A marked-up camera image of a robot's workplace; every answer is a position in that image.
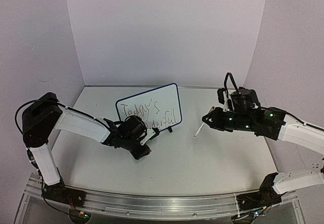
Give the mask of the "white marker pen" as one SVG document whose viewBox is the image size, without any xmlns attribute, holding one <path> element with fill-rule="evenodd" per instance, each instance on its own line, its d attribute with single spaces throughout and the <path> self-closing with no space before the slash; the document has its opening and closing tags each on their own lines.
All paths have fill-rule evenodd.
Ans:
<svg viewBox="0 0 324 224">
<path fill-rule="evenodd" d="M 208 114 L 211 113 L 214 109 L 215 109 L 215 106 L 212 106 L 211 109 L 209 110 Z M 201 125 L 199 126 L 198 130 L 194 134 L 194 137 L 196 137 L 200 133 L 200 131 L 202 130 L 204 125 L 205 125 L 205 123 L 202 122 Z"/>
</svg>

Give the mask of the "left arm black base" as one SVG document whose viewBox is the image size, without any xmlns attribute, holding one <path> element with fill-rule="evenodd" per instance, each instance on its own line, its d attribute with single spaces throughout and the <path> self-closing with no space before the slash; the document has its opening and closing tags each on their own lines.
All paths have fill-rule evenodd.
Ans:
<svg viewBox="0 0 324 224">
<path fill-rule="evenodd" d="M 72 208 L 83 207 L 86 197 L 85 191 L 68 188 L 59 170 L 57 171 L 60 177 L 59 182 L 50 186 L 43 182 L 42 197 L 46 200 L 69 204 Z"/>
</svg>

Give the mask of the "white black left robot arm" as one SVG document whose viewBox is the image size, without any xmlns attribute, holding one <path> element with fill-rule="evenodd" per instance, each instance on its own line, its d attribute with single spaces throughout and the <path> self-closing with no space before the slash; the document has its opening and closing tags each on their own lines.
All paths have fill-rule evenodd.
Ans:
<svg viewBox="0 0 324 224">
<path fill-rule="evenodd" d="M 150 154 L 146 143 L 159 134 L 157 128 L 147 128 L 138 116 L 131 115 L 124 121 L 96 118 L 63 105 L 52 92 L 23 104 L 17 111 L 22 112 L 22 124 L 18 129 L 31 162 L 49 186 L 49 194 L 57 201 L 64 201 L 68 190 L 60 184 L 62 178 L 49 147 L 52 131 L 67 131 L 105 146 L 125 149 L 136 160 Z"/>
</svg>

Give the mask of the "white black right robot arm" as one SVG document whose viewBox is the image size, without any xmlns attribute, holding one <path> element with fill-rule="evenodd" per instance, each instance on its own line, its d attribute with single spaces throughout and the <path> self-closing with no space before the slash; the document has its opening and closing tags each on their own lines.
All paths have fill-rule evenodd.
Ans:
<svg viewBox="0 0 324 224">
<path fill-rule="evenodd" d="M 216 107 L 202 117 L 210 128 L 227 132 L 250 131 L 257 137 L 294 143 L 323 154 L 323 128 L 285 110 L 262 107 L 253 89 L 239 87 L 230 94 L 226 88 L 221 88 L 217 94 L 223 107 Z M 264 183 L 260 192 L 269 189 L 271 193 L 282 195 L 292 190 L 322 185 L 323 169 L 314 166 L 310 170 L 269 174 Z"/>
</svg>

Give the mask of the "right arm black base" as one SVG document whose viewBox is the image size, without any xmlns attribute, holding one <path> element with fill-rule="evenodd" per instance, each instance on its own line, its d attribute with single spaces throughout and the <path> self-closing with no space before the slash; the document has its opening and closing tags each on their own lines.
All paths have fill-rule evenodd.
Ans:
<svg viewBox="0 0 324 224">
<path fill-rule="evenodd" d="M 245 211 L 279 204 L 281 202 L 281 194 L 277 194 L 273 189 L 274 179 L 277 175 L 277 172 L 268 174 L 258 191 L 238 195 L 236 200 L 239 209 Z"/>
</svg>

